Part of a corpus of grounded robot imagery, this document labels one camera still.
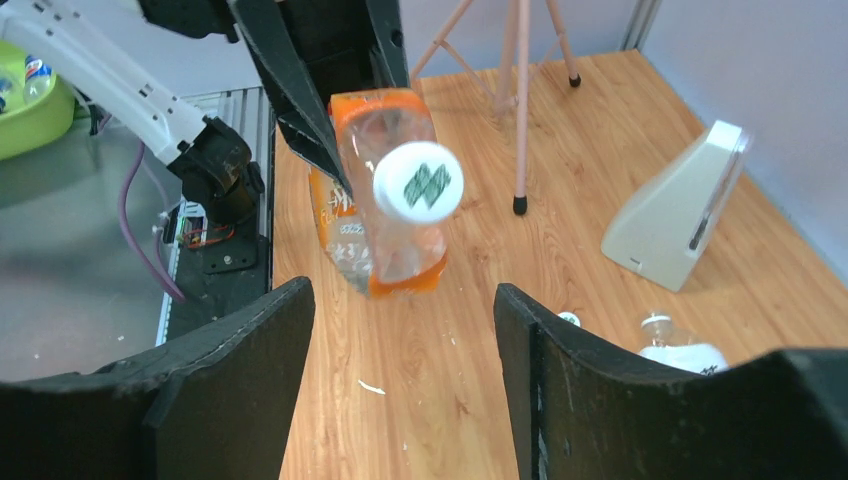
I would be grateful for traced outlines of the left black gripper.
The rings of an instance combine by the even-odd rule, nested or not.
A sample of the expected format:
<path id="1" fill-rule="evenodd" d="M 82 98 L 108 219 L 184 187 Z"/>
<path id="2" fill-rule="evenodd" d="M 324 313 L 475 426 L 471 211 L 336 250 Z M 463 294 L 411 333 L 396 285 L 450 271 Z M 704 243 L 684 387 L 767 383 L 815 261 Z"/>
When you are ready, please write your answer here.
<path id="1" fill-rule="evenodd" d="M 289 148 L 351 193 L 325 103 L 333 93 L 410 86 L 399 1 L 234 0 L 228 7 Z"/>

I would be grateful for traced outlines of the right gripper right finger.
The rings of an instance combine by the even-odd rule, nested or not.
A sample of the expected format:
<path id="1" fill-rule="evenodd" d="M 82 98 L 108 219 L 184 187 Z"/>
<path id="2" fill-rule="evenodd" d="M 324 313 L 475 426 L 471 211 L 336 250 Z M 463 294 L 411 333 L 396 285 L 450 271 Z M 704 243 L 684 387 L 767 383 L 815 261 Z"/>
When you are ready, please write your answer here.
<path id="1" fill-rule="evenodd" d="M 493 315 L 523 479 L 847 475 L 843 349 L 779 349 L 705 376 L 574 326 L 510 283 Z"/>

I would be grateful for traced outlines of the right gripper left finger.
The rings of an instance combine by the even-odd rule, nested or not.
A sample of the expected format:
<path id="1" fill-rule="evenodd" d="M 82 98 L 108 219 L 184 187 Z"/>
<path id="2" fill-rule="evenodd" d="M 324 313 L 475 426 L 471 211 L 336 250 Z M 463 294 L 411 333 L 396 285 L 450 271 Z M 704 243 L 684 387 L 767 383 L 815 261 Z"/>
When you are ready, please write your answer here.
<path id="1" fill-rule="evenodd" d="M 1 386 L 5 479 L 276 479 L 315 318 L 291 279 L 90 374 Z"/>

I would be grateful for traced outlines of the white bottle cap green print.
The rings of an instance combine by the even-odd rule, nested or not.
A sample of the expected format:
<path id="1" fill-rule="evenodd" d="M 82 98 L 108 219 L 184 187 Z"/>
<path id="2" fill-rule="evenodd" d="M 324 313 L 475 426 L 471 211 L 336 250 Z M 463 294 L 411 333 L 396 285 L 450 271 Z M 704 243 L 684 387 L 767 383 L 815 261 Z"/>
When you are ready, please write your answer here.
<path id="1" fill-rule="evenodd" d="M 386 216 L 433 225 L 459 207 L 464 187 L 464 173 L 452 151 L 433 141 L 410 141 L 377 163 L 372 191 L 377 208 Z"/>

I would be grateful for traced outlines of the orange label plastic bottle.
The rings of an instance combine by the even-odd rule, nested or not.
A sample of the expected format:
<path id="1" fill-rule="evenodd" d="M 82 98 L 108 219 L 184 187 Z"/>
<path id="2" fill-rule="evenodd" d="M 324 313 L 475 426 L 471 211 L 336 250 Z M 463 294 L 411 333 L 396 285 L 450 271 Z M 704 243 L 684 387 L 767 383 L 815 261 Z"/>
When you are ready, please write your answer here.
<path id="1" fill-rule="evenodd" d="M 349 185 L 309 170 L 320 247 L 366 296 L 435 290 L 447 242 L 427 208 L 450 177 L 440 162 L 418 153 L 436 141 L 426 104 L 410 88 L 379 88 L 334 94 L 327 113 Z"/>

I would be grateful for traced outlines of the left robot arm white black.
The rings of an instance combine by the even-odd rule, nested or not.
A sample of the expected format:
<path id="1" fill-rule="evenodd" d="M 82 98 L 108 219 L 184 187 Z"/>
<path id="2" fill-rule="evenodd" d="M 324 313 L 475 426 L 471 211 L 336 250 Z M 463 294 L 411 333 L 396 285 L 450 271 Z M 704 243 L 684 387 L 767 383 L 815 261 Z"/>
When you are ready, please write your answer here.
<path id="1" fill-rule="evenodd" d="M 290 149 L 350 183 L 327 106 L 336 93 L 410 83 L 396 1 L 143 1 L 142 17 L 194 39 L 244 40 Z M 1 36 L 122 121 L 216 223 L 252 218 L 262 188 L 245 140 L 173 94 L 69 1 L 5 1 Z"/>

